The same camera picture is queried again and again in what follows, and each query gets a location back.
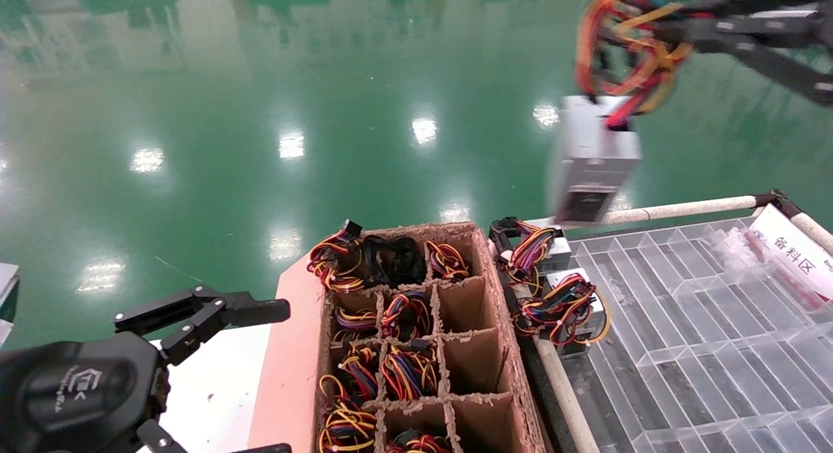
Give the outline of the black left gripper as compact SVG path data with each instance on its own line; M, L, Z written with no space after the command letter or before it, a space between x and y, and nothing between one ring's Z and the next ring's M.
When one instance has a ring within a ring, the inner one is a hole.
M187 452L159 424L179 365L227 326L285 322L286 299L205 285L122 311L107 340L54 342L2 353L3 452ZM142 337L174 327L161 352ZM292 452L286 443L239 452Z

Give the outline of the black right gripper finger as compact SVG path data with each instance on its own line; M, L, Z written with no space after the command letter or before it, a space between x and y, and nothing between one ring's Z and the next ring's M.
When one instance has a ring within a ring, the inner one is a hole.
M722 34L795 36L811 34L828 0L694 0L675 19L660 20L657 35L692 36L697 30Z
M699 53L731 55L770 81L800 94L820 106L832 103L831 74L822 73L776 49L819 47L831 52L831 43L814 34L773 36L764 34L726 34L714 31L663 31L661 40L688 43Z

